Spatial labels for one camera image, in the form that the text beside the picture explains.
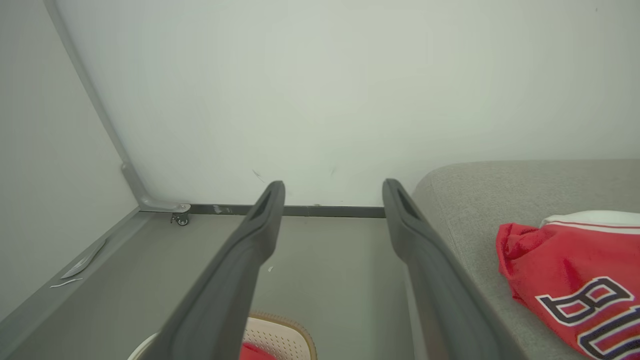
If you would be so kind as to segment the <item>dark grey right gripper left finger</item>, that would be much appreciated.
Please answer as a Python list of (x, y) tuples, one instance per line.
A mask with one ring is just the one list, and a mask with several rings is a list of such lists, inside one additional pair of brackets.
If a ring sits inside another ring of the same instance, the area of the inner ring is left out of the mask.
[(139, 360), (239, 360), (259, 269), (275, 251), (285, 184), (267, 185)]

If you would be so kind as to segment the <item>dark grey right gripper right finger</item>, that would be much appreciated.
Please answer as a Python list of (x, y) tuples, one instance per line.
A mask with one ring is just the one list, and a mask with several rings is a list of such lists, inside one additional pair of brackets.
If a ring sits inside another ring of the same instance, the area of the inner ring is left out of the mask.
[(452, 250), (395, 178), (382, 184), (391, 246), (406, 266), (414, 355), (424, 360), (527, 360)]

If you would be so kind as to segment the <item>red garment with white stripes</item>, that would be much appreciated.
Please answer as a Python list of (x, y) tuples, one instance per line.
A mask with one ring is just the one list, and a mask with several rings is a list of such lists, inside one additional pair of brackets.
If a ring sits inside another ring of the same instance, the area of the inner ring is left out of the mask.
[(277, 360), (277, 358), (254, 344), (243, 342), (238, 360)]

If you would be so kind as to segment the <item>red jersey with lettering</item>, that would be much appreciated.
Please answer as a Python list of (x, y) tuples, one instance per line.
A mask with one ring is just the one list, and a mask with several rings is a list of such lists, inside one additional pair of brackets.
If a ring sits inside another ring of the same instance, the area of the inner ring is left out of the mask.
[(640, 360), (640, 213), (585, 210), (502, 224), (512, 298), (592, 360)]

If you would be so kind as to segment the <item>cream perforated laundry basket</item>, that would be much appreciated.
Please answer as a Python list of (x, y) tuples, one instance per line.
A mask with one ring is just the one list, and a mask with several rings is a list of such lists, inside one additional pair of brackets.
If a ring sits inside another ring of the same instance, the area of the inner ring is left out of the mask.
[(299, 323), (265, 312), (239, 314), (236, 321), (210, 319), (198, 325), (166, 326), (142, 341), (127, 360), (239, 360), (250, 343), (277, 360), (318, 360), (310, 333)]

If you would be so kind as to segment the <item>grey fabric sofa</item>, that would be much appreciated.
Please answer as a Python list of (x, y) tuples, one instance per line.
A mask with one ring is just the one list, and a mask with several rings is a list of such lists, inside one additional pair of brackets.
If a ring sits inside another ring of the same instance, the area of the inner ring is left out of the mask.
[(528, 360), (587, 360), (512, 298), (496, 236), (501, 224), (537, 227), (552, 215), (640, 214), (640, 159), (458, 163), (428, 173), (413, 202)]

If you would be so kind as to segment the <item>black baseboard strip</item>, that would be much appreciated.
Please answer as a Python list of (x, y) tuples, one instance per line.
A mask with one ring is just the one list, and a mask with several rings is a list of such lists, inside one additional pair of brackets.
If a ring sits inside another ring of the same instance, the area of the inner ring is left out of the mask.
[[(247, 215), (252, 207), (252, 205), (194, 203), (190, 206), (189, 212), (195, 215)], [(383, 207), (376, 206), (286, 206), (283, 216), (384, 219), (386, 212)]]

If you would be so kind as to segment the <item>peeled grey tape strip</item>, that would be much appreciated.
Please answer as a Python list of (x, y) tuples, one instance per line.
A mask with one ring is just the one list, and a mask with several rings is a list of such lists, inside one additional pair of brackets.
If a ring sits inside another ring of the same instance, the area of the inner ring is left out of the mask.
[(97, 241), (96, 244), (94, 244), (94, 246), (90, 248), (89, 251), (80, 260), (78, 260), (78, 262), (76, 262), (76, 264), (74, 264), (63, 276), (61, 276), (61, 280), (71, 278), (83, 272), (98, 255), (103, 246), (105, 246), (107, 241), (107, 238)]

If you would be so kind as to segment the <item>grey skirting strip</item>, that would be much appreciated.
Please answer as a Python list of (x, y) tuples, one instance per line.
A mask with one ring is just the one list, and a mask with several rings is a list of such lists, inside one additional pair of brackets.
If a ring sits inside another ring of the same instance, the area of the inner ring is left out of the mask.
[[(89, 247), (71, 260), (69, 264), (64, 265), (62, 269), (39, 287), (34, 294), (26, 298), (15, 310), (4, 317), (0, 321), (0, 358), (9, 357), (26, 338), (34, 333), (48, 317), (80, 288), (83, 281), (89, 280), (98, 268), (130, 239), (146, 221), (147, 218), (142, 216), (141, 212), (137, 209), (127, 214), (121, 221), (112, 226), (105, 234), (101, 235), (90, 244)], [(71, 278), (61, 279), (78, 260), (82, 259), (82, 257), (93, 248), (94, 244), (102, 239), (107, 239), (107, 243), (84, 271)], [(83, 280), (58, 288), (50, 288), (52, 285), (75, 278), (83, 278)]]

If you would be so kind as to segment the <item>grey metal partition frame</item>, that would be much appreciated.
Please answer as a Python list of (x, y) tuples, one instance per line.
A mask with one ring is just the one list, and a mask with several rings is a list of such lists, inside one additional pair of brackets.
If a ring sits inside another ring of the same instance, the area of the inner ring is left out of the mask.
[(73, 65), (75, 72), (78, 75), (86, 94), (93, 105), (99, 120), (102, 123), (115, 151), (118, 153), (121, 159), (120, 171), (125, 178), (128, 187), (130, 188), (137, 204), (138, 208), (142, 212), (154, 212), (163, 214), (185, 214), (190, 211), (191, 205), (189, 203), (172, 202), (168, 200), (157, 199), (152, 196), (146, 189), (146, 185), (142, 181), (140, 175), (131, 162), (131, 157), (125, 149), (124, 144), (119, 137), (114, 123), (110, 118), (108, 112), (105, 109), (105, 105), (101, 100), (96, 87), (94, 86), (90, 75), (83, 63), (82, 57), (78, 52), (71, 34), (67, 29), (66, 23), (61, 16), (60, 10), (57, 6), (57, 0), (42, 0), (45, 5), (46, 11), (51, 18), (54, 28), (61, 39), (67, 55)]

